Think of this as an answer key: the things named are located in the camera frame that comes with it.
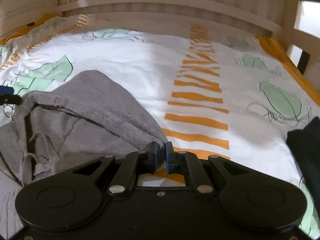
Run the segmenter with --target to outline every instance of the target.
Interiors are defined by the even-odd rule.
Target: printed bedding
[[[105,73],[154,117],[176,151],[220,155],[300,187],[308,199],[300,226],[316,238],[318,216],[285,140],[320,115],[320,103],[265,43],[184,23],[54,17],[0,46],[0,80],[22,96],[51,91],[84,70]],[[0,124],[13,115],[4,105]],[[2,162],[0,176],[12,188],[9,195],[0,190],[7,200],[0,234],[8,238],[21,228],[17,214],[7,213],[21,186]],[[180,185],[155,176],[143,182],[164,183]]]

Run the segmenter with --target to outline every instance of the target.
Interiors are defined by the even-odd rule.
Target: green leaf print
[[[282,90],[268,82],[260,82],[260,90],[264,93],[271,106],[282,117],[288,120],[297,119],[301,113],[301,101],[291,92]]]
[[[267,68],[266,65],[261,61],[259,57],[252,57],[249,54],[244,54],[242,57],[242,60],[244,62],[244,65],[249,67],[255,67],[259,69]]]
[[[58,25],[61,23],[65,22],[66,20],[63,19],[62,17],[55,17],[52,21],[52,27],[56,28]]]
[[[242,40],[242,39],[239,39],[238,37],[230,37],[230,36],[227,36],[227,39],[231,47],[242,48],[242,49],[249,48],[249,44],[247,43],[246,40]]]
[[[27,35],[28,35],[28,36],[30,36],[30,35],[35,35],[35,34],[37,34],[40,30],[41,30],[40,27],[35,27],[35,28],[31,29],[31,30],[27,33]]]
[[[115,34],[128,34],[130,30],[126,29],[102,29],[92,33],[92,35],[96,38],[111,38]]]
[[[306,196],[307,210],[303,216],[303,219],[302,219],[299,227],[307,235],[314,238],[315,236],[318,236],[320,234],[319,217],[318,217],[318,214],[317,214],[316,209],[314,207],[310,192],[308,191],[306,185],[301,183],[300,189],[304,193],[304,195]]]
[[[12,87],[16,94],[20,96],[33,90],[45,91],[53,80],[65,81],[72,70],[72,64],[64,55],[57,62],[43,64],[40,68],[23,74]]]
[[[0,57],[3,57],[4,52],[12,52],[13,46],[10,44],[9,46],[0,45]]]

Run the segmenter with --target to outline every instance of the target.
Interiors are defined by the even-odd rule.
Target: screw
[[[209,185],[200,185],[197,187],[197,191],[200,193],[211,193],[213,191],[213,188]]]
[[[110,192],[113,194],[122,193],[125,191],[125,187],[121,185],[113,185],[109,188]]]
[[[165,192],[164,191],[159,191],[158,193],[157,193],[157,196],[159,196],[159,197],[163,197],[165,195]]]

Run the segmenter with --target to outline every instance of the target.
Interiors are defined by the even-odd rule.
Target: gray sweater
[[[167,141],[134,97],[96,70],[81,72],[52,92],[27,93],[16,107],[13,121],[0,127],[0,135],[4,161],[3,165],[0,162],[0,181],[6,176],[5,180],[10,178],[16,184],[14,189],[12,185],[8,190],[5,186],[0,189],[1,206],[5,206],[2,200],[8,194],[14,201],[19,185],[105,154],[123,158],[129,152],[146,149],[152,141],[161,145]],[[10,231],[8,223],[0,220],[4,237],[6,230]]]

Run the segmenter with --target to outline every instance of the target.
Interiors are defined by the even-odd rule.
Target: wooden headboard
[[[294,44],[311,55],[305,76],[320,89],[320,39],[294,28],[299,0],[0,0],[0,8],[0,37],[49,12],[110,20],[159,17],[272,36],[285,50]]]

